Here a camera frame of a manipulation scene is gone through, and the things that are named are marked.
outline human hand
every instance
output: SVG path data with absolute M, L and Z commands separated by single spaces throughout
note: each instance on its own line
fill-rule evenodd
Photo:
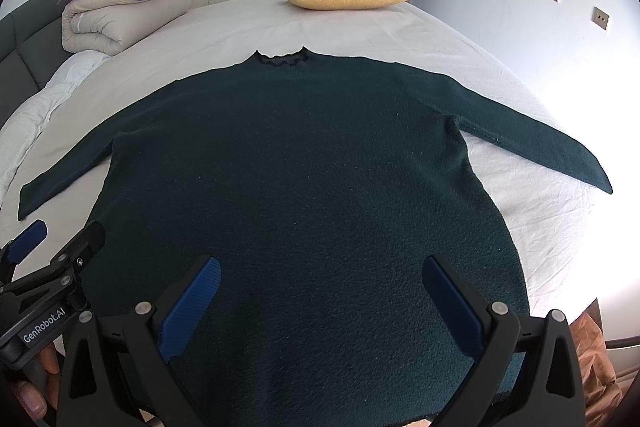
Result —
M 11 386 L 16 398 L 33 420 L 44 418 L 47 413 L 47 402 L 54 409 L 58 408 L 58 393 L 60 392 L 60 367 L 56 346 L 49 344 L 37 354 L 37 358 L 48 373 L 46 398 L 31 382 L 19 381 Z

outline folded blanket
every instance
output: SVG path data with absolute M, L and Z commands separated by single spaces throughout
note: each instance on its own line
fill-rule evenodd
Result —
M 116 55 L 190 6 L 191 0 L 73 0 L 62 12 L 62 46 Z

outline white duvet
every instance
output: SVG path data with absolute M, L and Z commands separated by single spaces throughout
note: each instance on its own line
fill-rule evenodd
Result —
M 92 50 L 71 55 L 44 89 L 25 100 L 4 122 L 0 130 L 0 208 L 15 172 L 49 123 L 51 114 L 107 58 L 109 55 Z
M 463 86 L 558 127 L 542 104 L 495 58 L 433 16 L 409 5 L 356 12 L 311 12 L 283 0 L 235 0 L 191 10 L 92 73 L 51 117 L 0 209 L 0 243 L 35 219 L 49 236 L 18 268 L 39 268 L 82 228 L 107 174 L 106 161 L 16 219 L 20 188 L 46 171 L 94 126 L 178 78 L 231 66 L 258 50 L 283 55 L 306 46 L 445 73 Z M 532 314 L 562 309 L 572 321 L 596 297 L 586 266 L 600 234 L 597 201 L 607 195 L 464 134 L 469 160 L 518 248 Z

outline bed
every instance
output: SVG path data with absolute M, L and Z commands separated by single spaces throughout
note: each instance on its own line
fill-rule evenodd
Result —
M 60 45 L 62 7 L 55 1 L 30 0 L 0 24 L 4 120 L 44 87 L 69 56 Z M 82 228 L 100 193 L 108 160 L 25 220 L 17 220 L 20 188 L 50 168 L 84 134 L 178 78 L 237 64 L 256 50 L 284 55 L 302 46 L 320 54 L 364 56 L 448 74 L 468 89 L 559 128 L 495 58 L 406 3 L 363 12 L 309 12 L 283 0 L 234 0 L 190 10 L 89 74 L 34 142 L 0 207 L 0 243 L 35 219 L 47 223 L 49 235 L 18 268 L 16 277 L 47 264 Z M 596 255 L 593 239 L 601 233 L 598 200 L 606 194 L 481 139 L 464 137 L 471 165 L 518 249 L 531 314 L 544 316 L 558 308 L 573 321 L 597 296 L 588 267 Z

